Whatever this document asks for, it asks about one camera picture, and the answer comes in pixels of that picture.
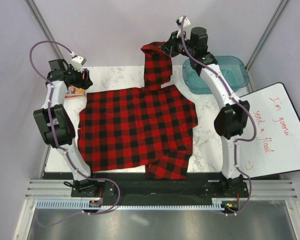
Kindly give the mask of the red black plaid shirt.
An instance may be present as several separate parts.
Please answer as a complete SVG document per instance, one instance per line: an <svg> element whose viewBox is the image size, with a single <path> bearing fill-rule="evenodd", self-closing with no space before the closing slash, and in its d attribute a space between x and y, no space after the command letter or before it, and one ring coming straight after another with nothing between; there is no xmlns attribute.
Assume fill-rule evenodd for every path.
<svg viewBox="0 0 300 240"><path fill-rule="evenodd" d="M78 149L93 172L145 167L149 180L184 180L193 154L195 104L170 84L172 60L144 45L144 86L88 93Z"/></svg>

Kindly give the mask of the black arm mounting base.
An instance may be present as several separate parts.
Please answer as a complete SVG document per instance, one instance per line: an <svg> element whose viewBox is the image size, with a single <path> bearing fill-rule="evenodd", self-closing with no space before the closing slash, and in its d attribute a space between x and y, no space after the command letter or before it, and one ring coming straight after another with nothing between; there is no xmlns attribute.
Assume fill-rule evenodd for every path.
<svg viewBox="0 0 300 240"><path fill-rule="evenodd" d="M73 197L111 198L118 193L122 197L149 195L198 196L212 198L246 198L249 195L247 183L242 175L234 179L225 178L221 173L188 173L186 179L148 179L144 173L99 173L97 179L65 182L72 188Z"/></svg>

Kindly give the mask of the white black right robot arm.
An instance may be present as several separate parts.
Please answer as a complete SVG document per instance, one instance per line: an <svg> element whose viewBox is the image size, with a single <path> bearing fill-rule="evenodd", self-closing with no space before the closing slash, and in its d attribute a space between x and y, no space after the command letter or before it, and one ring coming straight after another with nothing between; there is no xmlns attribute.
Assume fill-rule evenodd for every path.
<svg viewBox="0 0 300 240"><path fill-rule="evenodd" d="M180 28L172 32L159 48L170 58L187 56L196 75L209 87L219 107L214 129L222 143L221 173L226 179L236 179L241 176L236 147L247 125L250 104L242 101L225 80L216 57L208 50L207 30L194 27L190 38L185 39L185 36L185 31Z"/></svg>

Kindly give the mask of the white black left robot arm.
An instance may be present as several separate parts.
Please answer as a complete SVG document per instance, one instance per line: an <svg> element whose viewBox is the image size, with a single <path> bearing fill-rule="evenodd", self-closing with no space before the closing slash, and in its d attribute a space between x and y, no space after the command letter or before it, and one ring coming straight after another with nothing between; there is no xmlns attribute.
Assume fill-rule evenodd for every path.
<svg viewBox="0 0 300 240"><path fill-rule="evenodd" d="M69 87L87 90L93 85L89 70L75 70L74 62L64 59L49 61L47 95L44 104L33 112L34 120L45 144L56 149L68 164L74 181L91 176L91 168L84 161L75 141L75 127L64 107Z"/></svg>

